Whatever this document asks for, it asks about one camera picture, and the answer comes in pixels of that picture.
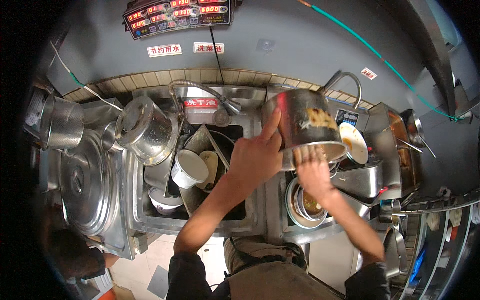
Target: white tile floor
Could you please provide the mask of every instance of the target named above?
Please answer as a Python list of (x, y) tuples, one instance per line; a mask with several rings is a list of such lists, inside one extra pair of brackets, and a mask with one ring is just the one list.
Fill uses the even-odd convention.
[[(137, 254), (133, 261), (120, 258), (110, 268), (113, 282), (132, 291), (136, 300), (159, 300), (161, 298), (147, 290), (150, 279), (159, 265), (168, 270), (173, 256), (173, 243), (177, 236), (162, 235), (148, 246), (145, 253)], [(198, 251), (205, 265), (206, 280), (209, 285), (223, 281), (223, 271), (227, 270), (223, 255), (223, 238), (210, 238)]]

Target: faucet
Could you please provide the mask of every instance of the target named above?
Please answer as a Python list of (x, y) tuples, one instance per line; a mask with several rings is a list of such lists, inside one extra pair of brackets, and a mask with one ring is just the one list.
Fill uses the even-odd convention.
[(336, 84), (340, 79), (342, 79), (345, 76), (351, 77), (355, 81), (355, 84), (357, 85), (357, 94), (358, 94), (357, 101), (355, 101), (355, 103), (353, 104), (353, 109), (357, 109), (361, 101), (361, 85), (360, 85), (360, 80), (353, 73), (342, 72), (342, 70), (338, 70), (332, 76), (332, 78), (330, 78), (327, 81), (327, 83), (325, 83), (325, 86), (319, 92), (322, 94), (325, 94), (326, 91), (328, 91), (334, 84)]
[(218, 99), (220, 104), (227, 111), (227, 114), (231, 117), (236, 116), (240, 113), (240, 110), (241, 110), (240, 103), (238, 103), (236, 101), (233, 101), (233, 100), (230, 100), (225, 96), (222, 96), (220, 93), (216, 92), (214, 89), (212, 89), (212, 88), (210, 88), (210, 87), (208, 87), (204, 84), (200, 84), (198, 82), (195, 82), (195, 81), (184, 80), (184, 79), (176, 79), (176, 80), (173, 80), (172, 82), (170, 82), (168, 84), (168, 92), (170, 93), (170, 96), (173, 98), (173, 101), (175, 102), (175, 105), (177, 106), (177, 110), (180, 112), (180, 114), (182, 116), (185, 116), (185, 114), (184, 114), (184, 112), (181, 108), (180, 102), (177, 99), (177, 95), (175, 94), (174, 86), (176, 86), (176, 85), (187, 85), (187, 86), (198, 87), (199, 89), (202, 89), (202, 90), (204, 90), (208, 93), (211, 93), (215, 98)]

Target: sign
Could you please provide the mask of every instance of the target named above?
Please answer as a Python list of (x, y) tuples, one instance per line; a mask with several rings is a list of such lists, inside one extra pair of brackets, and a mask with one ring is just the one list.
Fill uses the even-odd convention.
[(182, 54), (180, 44), (148, 47), (148, 57)]
[(215, 98), (189, 99), (184, 102), (185, 108), (217, 108), (218, 100)]
[(363, 70), (361, 70), (361, 72), (363, 75), (365, 75), (366, 77), (368, 77), (368, 79), (372, 80), (373, 78), (377, 77), (377, 74), (373, 73), (372, 71), (370, 71), (369, 69), (367, 68), (363, 68)]
[[(215, 43), (217, 54), (223, 54), (225, 51), (225, 45), (222, 43)], [(215, 53), (213, 49), (213, 43), (193, 43), (194, 53)]]

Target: mesh strainer basket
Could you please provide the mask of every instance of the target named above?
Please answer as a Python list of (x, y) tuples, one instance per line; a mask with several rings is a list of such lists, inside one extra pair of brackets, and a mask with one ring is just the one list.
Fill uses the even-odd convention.
[(40, 139), (43, 149), (75, 148), (84, 133), (84, 109), (50, 95), (43, 105), (40, 120)]

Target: tiled wall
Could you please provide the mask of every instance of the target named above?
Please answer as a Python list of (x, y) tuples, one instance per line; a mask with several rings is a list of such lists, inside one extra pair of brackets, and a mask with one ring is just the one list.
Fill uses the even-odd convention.
[[(284, 84), (298, 88), (307, 88), (313, 91), (316, 91), (321, 87), (318, 84), (264, 72), (224, 69), (222, 70), (222, 75), (225, 84), (230, 85), (265, 87), (268, 84)], [(115, 93), (132, 91), (137, 88), (167, 85), (170, 81), (175, 79), (188, 79), (203, 84), (222, 84), (220, 71), (217, 69), (181, 69), (124, 75), (115, 78), (108, 78), (94, 84), (88, 84), (87, 86), (98, 94), (103, 95), (104, 97), (109, 97), (113, 96)], [(356, 99), (356, 96), (336, 90), (327, 91), (326, 96), (349, 103), (353, 103)], [(85, 89), (79, 88), (63, 95), (63, 97), (71, 101), (83, 101), (95, 96)], [(371, 108), (373, 107), (373, 104), (362, 100), (360, 107)]]

